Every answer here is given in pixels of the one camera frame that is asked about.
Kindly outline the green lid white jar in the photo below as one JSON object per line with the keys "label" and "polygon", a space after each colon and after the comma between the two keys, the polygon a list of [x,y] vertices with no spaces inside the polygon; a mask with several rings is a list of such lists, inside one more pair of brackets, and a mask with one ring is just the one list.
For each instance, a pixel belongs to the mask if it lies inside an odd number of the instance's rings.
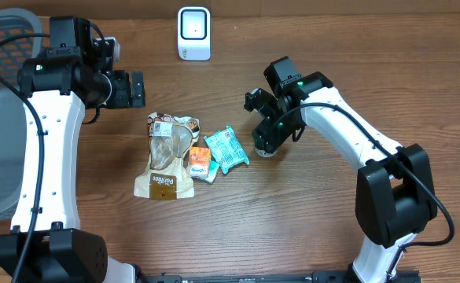
{"label": "green lid white jar", "polygon": [[260,149],[258,147],[255,147],[254,150],[256,151],[256,153],[259,156],[265,157],[265,158],[270,158],[270,157],[275,156],[277,154],[279,148],[274,147],[274,146],[265,146],[262,149]]}

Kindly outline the teal white snack packet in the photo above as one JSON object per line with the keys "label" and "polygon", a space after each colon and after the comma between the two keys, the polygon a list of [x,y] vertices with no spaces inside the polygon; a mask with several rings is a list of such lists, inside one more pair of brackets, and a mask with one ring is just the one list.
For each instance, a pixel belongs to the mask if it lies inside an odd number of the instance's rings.
{"label": "teal white snack packet", "polygon": [[231,126],[227,126],[211,136],[205,136],[204,140],[224,174],[227,174],[231,168],[238,164],[250,164],[250,160]]}

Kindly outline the small teal white packet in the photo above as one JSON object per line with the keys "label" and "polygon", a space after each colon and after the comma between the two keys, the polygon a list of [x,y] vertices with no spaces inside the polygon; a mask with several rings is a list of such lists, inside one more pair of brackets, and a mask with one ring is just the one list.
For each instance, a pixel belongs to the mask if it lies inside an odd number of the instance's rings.
{"label": "small teal white packet", "polygon": [[215,181],[215,178],[217,177],[219,168],[220,164],[212,160],[209,164],[208,176],[204,178],[204,181],[206,183],[212,184]]}

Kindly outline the orange snack packet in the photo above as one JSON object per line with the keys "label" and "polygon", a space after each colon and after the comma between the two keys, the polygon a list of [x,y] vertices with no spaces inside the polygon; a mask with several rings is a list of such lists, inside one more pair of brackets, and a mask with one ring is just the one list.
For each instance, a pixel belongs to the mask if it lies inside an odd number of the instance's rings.
{"label": "orange snack packet", "polygon": [[189,173],[194,178],[207,178],[211,163],[211,150],[204,147],[190,148]]}

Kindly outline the clear brown bread bag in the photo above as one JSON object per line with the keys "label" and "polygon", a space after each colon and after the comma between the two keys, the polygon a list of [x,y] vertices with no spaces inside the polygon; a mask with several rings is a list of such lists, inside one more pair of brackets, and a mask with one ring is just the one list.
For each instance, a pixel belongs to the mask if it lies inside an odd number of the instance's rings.
{"label": "clear brown bread bag", "polygon": [[147,124],[149,159],[145,171],[134,181],[134,195],[150,200],[194,197],[185,156],[199,138],[199,119],[153,112],[148,115]]}

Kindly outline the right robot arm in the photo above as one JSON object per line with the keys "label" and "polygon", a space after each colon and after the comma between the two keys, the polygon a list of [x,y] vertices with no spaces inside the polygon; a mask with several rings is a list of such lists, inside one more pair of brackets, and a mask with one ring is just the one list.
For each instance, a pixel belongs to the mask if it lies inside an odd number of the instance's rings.
{"label": "right robot arm", "polygon": [[404,147],[372,127],[322,73],[301,75],[288,57],[263,75],[271,91],[245,95],[245,109],[262,122],[252,132],[256,152],[273,156],[306,127],[317,130],[357,172],[355,215],[365,234],[347,271],[318,271],[315,282],[419,282],[416,271],[398,271],[407,244],[437,215],[429,157],[417,145]]}

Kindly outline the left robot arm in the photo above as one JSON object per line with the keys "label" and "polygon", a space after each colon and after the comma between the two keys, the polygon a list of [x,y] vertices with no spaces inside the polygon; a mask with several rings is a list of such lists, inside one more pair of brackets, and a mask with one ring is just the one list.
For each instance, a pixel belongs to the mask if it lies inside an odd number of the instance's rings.
{"label": "left robot arm", "polygon": [[119,43],[87,19],[53,17],[47,38],[12,88],[24,104],[26,144],[0,267],[15,282],[141,282],[138,266],[111,258],[103,237],[81,229],[75,183],[86,111],[144,107],[143,76],[113,69]]}

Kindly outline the white barcode scanner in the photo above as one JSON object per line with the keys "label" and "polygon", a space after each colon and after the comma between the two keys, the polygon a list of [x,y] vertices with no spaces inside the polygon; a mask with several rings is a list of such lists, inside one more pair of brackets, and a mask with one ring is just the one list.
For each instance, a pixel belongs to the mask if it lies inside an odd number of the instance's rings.
{"label": "white barcode scanner", "polygon": [[178,55],[184,61],[211,58],[211,14],[203,6],[184,6],[178,11]]}

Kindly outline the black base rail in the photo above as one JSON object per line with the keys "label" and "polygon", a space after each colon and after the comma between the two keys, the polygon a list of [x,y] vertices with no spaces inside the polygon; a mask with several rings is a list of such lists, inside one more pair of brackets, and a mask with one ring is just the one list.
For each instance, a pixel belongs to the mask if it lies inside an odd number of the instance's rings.
{"label": "black base rail", "polygon": [[279,274],[249,276],[205,276],[181,277],[179,275],[145,276],[138,279],[141,283],[348,283],[360,282],[352,271],[325,270],[312,274]]}

